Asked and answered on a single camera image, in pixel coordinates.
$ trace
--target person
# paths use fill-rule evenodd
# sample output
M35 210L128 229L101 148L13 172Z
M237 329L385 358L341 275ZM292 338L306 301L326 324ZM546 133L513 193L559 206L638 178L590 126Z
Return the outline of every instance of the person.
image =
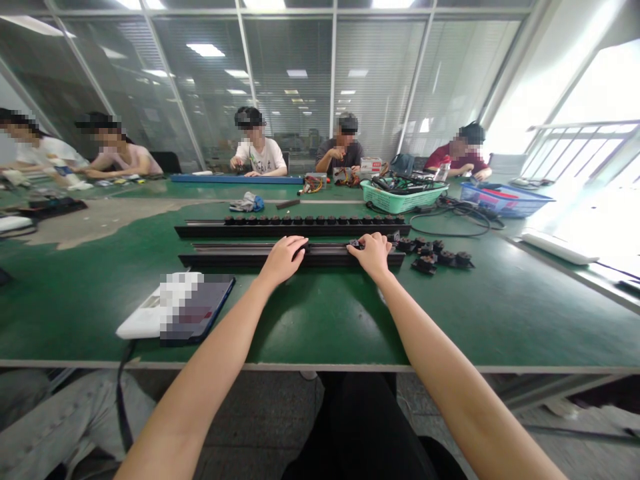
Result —
M325 140L315 156L315 170L333 176L333 169L350 168L352 173L360 171L360 160L365 156L362 145L355 139L358 133L358 118L351 112L342 112L338 117L335 138Z
M38 128L28 116L0 108L0 127L15 141L16 161L0 165L0 169L37 172L52 168L49 159L58 158L71 168L84 168L89 162L68 143L58 140Z
M70 478L96 447L122 461L126 452L115 400L116 374L92 372L53 396L40 370L0 375L0 478L44 480L60 468ZM121 385L131 436L136 438L155 402L126 372Z
M245 177L284 177L288 173L278 143L265 137L265 125L262 113L255 107L240 107L235 114L235 126L246 138L238 144L231 168L250 165L251 171Z
M127 175L162 175L162 168L146 148L134 144L122 132L119 122L101 112L86 113L75 122L83 133L93 136L102 148L88 167L76 169L93 179L112 179ZM105 171L114 166L115 171Z
M263 308L298 270L307 239L284 237L256 279L178 374L124 460L116 480L192 478L209 426L247 358ZM382 292L407 356L479 478L561 480L564 475L454 343L387 268L380 233L347 246ZM348 373L326 385L300 456L284 480L437 479L455 470L432 445L427 456L383 374Z
M448 177L457 177L472 172L479 181L491 176L491 168L482 160L477 152L478 146L485 141L485 130L478 122L471 122L458 130L453 140L437 148L425 163L424 171L436 172L442 160L448 155L451 158L451 169Z

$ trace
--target gray floor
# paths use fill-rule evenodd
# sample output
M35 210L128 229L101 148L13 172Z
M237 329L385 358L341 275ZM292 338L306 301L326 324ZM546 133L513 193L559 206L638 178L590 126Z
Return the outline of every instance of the gray floor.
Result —
M159 397L176 375L173 371L134 374L141 386ZM242 372L218 412L200 456L195 479L279 479L297 456L313 425L323 394L319 380L296 372ZM446 446L467 473L473 471L457 448L444 420L414 374L398 374L400 408L418 435ZM640 417L606 407L582 412L576 421L545 409L518 415L525 424L619 433L640 428ZM535 439L571 480L638 480L640 449L536 435Z

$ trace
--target smartphone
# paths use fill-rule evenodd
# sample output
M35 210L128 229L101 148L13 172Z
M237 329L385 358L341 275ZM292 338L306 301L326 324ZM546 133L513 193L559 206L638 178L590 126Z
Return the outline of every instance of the smartphone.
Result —
M171 321L160 327L160 345L179 347L200 343L209 334L235 284L232 275L205 275L204 282L176 307Z

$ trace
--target gray t-shirt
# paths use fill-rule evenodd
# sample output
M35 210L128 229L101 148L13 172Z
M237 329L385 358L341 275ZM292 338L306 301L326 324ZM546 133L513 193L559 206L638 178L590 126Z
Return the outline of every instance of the gray t-shirt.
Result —
M315 164L317 165L320 160L327 154L329 150L335 148L337 142L335 139L325 140L318 147L318 153L315 156ZM342 160L331 159L331 163L327 169L327 174L329 176L333 175L334 168L340 167L352 167L354 165L360 165L360 159L365 156L364 150L362 150L362 145L356 140L353 141L350 146L347 147L347 151L345 152Z

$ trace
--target green plastic basket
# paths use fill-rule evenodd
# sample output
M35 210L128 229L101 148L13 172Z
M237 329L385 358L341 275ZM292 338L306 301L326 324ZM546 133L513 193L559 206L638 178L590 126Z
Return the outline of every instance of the green plastic basket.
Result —
M435 190L410 195L394 195L373 187L369 180L362 180L360 185L364 191L365 202L372 201L376 207L394 214L422 205L432 205L440 194L449 188L447 184L443 183L442 187Z

